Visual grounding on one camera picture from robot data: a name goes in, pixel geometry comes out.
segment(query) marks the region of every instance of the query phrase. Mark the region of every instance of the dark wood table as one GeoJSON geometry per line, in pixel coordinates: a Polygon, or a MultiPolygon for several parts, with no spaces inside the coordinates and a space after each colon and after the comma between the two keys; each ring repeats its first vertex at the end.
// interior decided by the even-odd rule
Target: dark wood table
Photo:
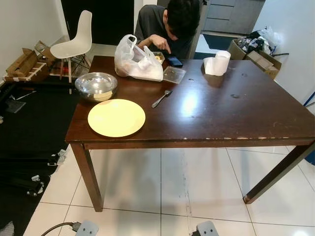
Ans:
{"type": "Polygon", "coordinates": [[[91,72],[118,79],[113,98],[131,100],[146,114],[138,132],[110,138],[89,127],[88,114],[95,104],[78,103],[65,140],[71,144],[95,211],[102,211],[103,200],[90,149],[297,146],[244,196],[247,204],[314,149],[314,116],[251,61],[230,61],[221,77],[205,75],[202,60],[183,64],[187,72],[176,85],[118,77],[113,57],[94,57],[91,72]],[[173,93],[151,108],[166,89],[173,93]]]}

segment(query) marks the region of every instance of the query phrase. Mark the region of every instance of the stainless steel bowl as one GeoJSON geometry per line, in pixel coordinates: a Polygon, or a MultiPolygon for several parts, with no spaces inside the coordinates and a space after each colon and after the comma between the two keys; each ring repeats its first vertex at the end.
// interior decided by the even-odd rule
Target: stainless steel bowl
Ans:
{"type": "Polygon", "coordinates": [[[74,85],[83,98],[92,102],[102,102],[115,94],[117,83],[117,79],[110,74],[93,72],[80,76],[74,85]]]}

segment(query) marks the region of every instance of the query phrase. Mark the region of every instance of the white chair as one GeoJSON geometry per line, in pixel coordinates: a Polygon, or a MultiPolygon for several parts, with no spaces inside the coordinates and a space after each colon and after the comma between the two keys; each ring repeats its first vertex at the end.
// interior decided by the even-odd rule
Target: white chair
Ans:
{"type": "Polygon", "coordinates": [[[91,63],[85,57],[85,53],[91,49],[92,46],[92,31],[91,31],[92,13],[84,10],[81,12],[78,30],[75,38],[68,42],[53,45],[50,49],[54,57],[61,59],[60,79],[63,77],[63,61],[68,59],[69,83],[71,80],[71,58],[83,55],[83,59],[89,66],[91,63]]]}

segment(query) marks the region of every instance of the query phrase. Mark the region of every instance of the gray t-shirt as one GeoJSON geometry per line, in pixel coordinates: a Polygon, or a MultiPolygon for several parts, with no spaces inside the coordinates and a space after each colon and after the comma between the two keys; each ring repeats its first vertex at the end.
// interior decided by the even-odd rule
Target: gray t-shirt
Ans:
{"type": "MultiPolygon", "coordinates": [[[[137,43],[140,43],[152,34],[157,34],[167,40],[172,54],[179,59],[186,59],[188,57],[192,37],[179,38],[176,41],[173,41],[167,36],[165,25],[163,23],[163,13],[165,9],[165,7],[157,5],[145,5],[141,8],[138,15],[136,30],[134,32],[134,35],[137,37],[137,43]]],[[[152,52],[161,51],[154,44],[151,44],[149,49],[152,52]]]]}

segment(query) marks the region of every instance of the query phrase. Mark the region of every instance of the smartphone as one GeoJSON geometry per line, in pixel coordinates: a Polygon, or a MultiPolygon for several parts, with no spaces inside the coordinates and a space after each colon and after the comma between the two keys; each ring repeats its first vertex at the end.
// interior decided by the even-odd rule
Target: smartphone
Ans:
{"type": "Polygon", "coordinates": [[[174,67],[183,67],[183,64],[177,59],[176,56],[174,55],[168,55],[166,56],[166,60],[169,62],[169,64],[171,66],[174,66],[174,67]]]}

